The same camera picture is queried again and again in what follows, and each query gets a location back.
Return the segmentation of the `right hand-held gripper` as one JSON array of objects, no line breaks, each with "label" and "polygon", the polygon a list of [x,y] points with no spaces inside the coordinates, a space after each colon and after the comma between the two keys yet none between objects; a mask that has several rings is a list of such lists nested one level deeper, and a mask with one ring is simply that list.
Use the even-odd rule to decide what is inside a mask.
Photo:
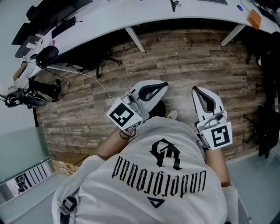
[{"label": "right hand-held gripper", "polygon": [[196,125],[198,133],[205,137],[210,150],[231,145],[231,122],[227,121],[227,112],[223,110],[220,97],[206,88],[194,86],[192,98],[199,120]]}]

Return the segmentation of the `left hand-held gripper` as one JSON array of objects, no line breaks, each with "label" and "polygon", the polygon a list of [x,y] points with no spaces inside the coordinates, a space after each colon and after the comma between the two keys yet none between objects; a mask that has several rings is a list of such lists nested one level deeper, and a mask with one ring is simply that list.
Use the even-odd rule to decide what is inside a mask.
[{"label": "left hand-held gripper", "polygon": [[[168,83],[165,81],[140,81],[122,98],[117,98],[106,115],[118,128],[128,133],[150,118],[148,112],[158,104],[167,90]],[[133,96],[141,98],[144,107]]]}]

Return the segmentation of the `person's right forearm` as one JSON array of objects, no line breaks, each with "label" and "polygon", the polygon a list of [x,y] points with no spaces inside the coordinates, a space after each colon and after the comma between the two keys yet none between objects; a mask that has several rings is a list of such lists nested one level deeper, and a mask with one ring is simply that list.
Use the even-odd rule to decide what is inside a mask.
[{"label": "person's right forearm", "polygon": [[205,163],[213,169],[218,176],[222,187],[231,186],[228,168],[221,149],[204,151]]}]

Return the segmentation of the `person's left forearm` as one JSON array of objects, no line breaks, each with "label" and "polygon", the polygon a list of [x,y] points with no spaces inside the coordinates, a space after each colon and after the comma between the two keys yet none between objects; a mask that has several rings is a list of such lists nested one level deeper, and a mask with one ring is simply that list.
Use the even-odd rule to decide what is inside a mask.
[{"label": "person's left forearm", "polygon": [[116,128],[95,150],[97,156],[103,160],[119,154],[128,144],[129,140],[124,140],[119,136],[120,128]]}]

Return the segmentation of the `person's black trousers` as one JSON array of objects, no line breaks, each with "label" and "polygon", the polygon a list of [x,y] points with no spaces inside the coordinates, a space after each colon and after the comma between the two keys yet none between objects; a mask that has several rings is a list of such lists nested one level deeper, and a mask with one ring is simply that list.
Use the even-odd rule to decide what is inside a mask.
[{"label": "person's black trousers", "polygon": [[153,117],[166,117],[166,107],[162,100],[149,112],[150,119]]}]

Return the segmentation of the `black wrist bands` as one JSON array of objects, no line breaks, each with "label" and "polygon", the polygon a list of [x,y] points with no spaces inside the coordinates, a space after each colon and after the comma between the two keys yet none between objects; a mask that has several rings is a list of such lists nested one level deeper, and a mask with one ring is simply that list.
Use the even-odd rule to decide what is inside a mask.
[{"label": "black wrist bands", "polygon": [[124,132],[123,130],[120,130],[119,132],[119,136],[124,139],[124,140],[129,140],[134,138],[136,135],[136,129],[132,129],[128,132]]}]

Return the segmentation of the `black office chair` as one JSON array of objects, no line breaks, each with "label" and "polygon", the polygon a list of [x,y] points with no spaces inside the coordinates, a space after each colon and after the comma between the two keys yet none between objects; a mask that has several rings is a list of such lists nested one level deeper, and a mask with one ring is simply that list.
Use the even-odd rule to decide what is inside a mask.
[{"label": "black office chair", "polygon": [[246,47],[248,54],[245,62],[248,64],[254,55],[262,72],[263,80],[256,87],[264,88],[268,103],[273,103],[276,97],[280,103],[280,32],[249,37]]},{"label": "black office chair", "polygon": [[258,155],[269,157],[270,150],[274,148],[279,139],[280,132],[280,113],[268,107],[266,104],[258,106],[259,120],[256,122],[248,116],[243,118],[254,125],[254,133],[247,139],[243,140],[244,144],[249,143],[253,138],[257,138],[259,145]]}]

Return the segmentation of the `person's white printed shirt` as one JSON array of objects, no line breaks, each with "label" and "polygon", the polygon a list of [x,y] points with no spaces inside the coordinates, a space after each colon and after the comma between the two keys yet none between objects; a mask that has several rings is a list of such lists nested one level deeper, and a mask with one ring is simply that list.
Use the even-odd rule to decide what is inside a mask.
[{"label": "person's white printed shirt", "polygon": [[[108,160],[89,156],[55,192],[54,224],[238,224],[238,192],[222,187],[186,124],[153,117]],[[74,211],[63,214],[72,196]]]}]

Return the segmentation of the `orange box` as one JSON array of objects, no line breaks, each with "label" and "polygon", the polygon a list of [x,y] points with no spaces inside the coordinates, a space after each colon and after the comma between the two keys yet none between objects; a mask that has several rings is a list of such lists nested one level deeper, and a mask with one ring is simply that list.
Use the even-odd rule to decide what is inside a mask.
[{"label": "orange box", "polygon": [[261,17],[259,14],[252,9],[247,17],[247,21],[252,25],[252,27],[257,30],[260,28],[261,25]]}]

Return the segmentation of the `flat cardboard box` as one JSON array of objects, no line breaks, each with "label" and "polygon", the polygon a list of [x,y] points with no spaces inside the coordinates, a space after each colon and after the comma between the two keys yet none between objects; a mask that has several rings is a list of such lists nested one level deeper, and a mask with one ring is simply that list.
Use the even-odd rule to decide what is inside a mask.
[{"label": "flat cardboard box", "polygon": [[77,171],[81,165],[83,164],[83,162],[89,157],[89,155],[87,155],[85,158],[83,158],[81,161],[79,161],[77,164],[74,165],[75,171]]},{"label": "flat cardboard box", "polygon": [[66,175],[73,175],[75,173],[75,164],[77,163],[73,153],[64,153],[52,159],[54,169],[57,172]]}]

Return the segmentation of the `small black keyboard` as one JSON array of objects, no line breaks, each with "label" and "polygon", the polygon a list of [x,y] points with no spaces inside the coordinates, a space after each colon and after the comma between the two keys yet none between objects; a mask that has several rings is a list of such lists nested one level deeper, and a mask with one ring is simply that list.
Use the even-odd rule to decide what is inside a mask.
[{"label": "small black keyboard", "polygon": [[67,29],[73,27],[76,24],[76,17],[72,17],[66,21],[63,21],[59,26],[52,30],[52,38],[54,39]]}]

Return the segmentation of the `black monitor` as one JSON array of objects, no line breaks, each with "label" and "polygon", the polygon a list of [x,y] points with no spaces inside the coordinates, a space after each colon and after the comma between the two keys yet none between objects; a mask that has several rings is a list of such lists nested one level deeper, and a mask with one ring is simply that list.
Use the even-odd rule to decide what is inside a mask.
[{"label": "black monitor", "polygon": [[39,46],[39,42],[40,42],[41,38],[38,36],[32,36],[30,35],[25,41],[24,43],[20,46],[20,48],[18,49],[18,51],[16,52],[16,54],[14,55],[15,58],[22,58],[23,56],[26,56],[27,53],[31,50],[26,48],[26,45],[28,42],[36,44],[37,47]]}]

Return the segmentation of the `black harness buckle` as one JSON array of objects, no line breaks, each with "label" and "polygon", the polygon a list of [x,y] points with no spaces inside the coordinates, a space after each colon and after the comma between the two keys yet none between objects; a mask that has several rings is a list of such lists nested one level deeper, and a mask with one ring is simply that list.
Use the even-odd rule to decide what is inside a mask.
[{"label": "black harness buckle", "polygon": [[60,210],[63,214],[69,214],[70,212],[74,211],[76,206],[77,206],[76,198],[69,196],[66,199],[64,199],[64,201],[62,202]]}]

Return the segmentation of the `black round device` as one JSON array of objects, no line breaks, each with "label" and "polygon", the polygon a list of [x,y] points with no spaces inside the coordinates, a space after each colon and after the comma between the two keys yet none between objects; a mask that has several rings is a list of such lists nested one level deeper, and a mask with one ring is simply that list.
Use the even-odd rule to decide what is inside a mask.
[{"label": "black round device", "polygon": [[40,10],[41,10],[40,6],[35,7],[34,5],[32,5],[26,13],[28,20],[32,21],[36,17],[36,15],[40,12]]}]

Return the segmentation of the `black partition post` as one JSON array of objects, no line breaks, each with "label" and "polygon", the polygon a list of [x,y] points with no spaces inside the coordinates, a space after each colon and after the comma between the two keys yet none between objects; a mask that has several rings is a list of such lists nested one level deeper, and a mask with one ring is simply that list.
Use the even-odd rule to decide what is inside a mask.
[{"label": "black partition post", "polygon": [[33,116],[34,116],[35,127],[39,127],[36,109],[33,108],[32,111],[33,111]]}]

